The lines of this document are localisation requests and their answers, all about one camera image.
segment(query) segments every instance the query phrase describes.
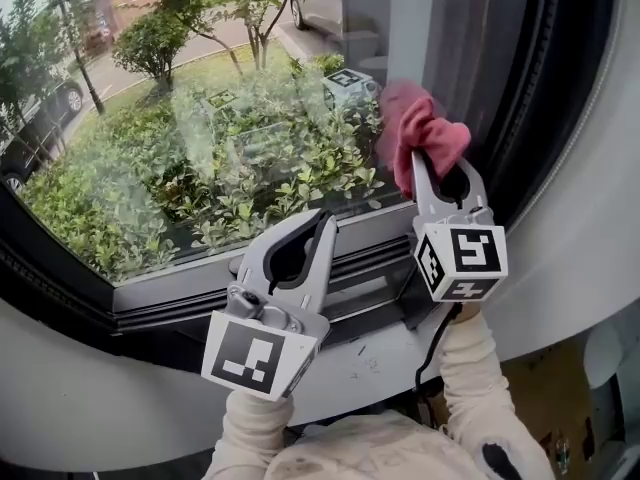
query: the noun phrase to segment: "white curved wall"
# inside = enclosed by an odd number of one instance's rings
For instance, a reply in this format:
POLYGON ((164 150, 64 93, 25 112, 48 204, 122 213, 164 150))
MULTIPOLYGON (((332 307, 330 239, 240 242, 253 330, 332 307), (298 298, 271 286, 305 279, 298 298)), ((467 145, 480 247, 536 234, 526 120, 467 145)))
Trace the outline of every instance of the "white curved wall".
POLYGON ((112 356, 0 300, 0 458, 60 471, 125 469, 213 447, 228 391, 112 356))
POLYGON ((640 296, 640 0, 619 0, 613 62, 581 137, 509 235, 487 308, 501 358, 596 324, 640 296))

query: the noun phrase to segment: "white sleeve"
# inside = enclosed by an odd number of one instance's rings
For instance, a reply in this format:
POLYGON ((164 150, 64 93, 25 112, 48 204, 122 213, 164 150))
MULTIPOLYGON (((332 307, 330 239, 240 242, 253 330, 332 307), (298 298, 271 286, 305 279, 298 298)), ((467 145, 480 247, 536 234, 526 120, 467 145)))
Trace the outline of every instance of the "white sleeve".
POLYGON ((282 450, 293 399, 269 402, 240 391, 227 398, 223 433, 203 480, 262 480, 282 450))
POLYGON ((451 413, 449 435, 489 478, 551 480, 554 475, 547 456, 515 415, 495 346, 481 313, 446 331, 440 372, 451 413), (517 474, 508 473, 510 467, 517 474))

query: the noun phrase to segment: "window glass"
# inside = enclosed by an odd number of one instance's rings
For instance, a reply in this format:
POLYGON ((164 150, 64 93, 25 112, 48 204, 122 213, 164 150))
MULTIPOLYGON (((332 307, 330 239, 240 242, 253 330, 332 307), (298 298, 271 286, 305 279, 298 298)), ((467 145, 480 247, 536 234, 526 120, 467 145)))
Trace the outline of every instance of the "window glass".
POLYGON ((378 98, 424 85, 430 5, 0 0, 0 174, 112 282, 393 206, 378 98))

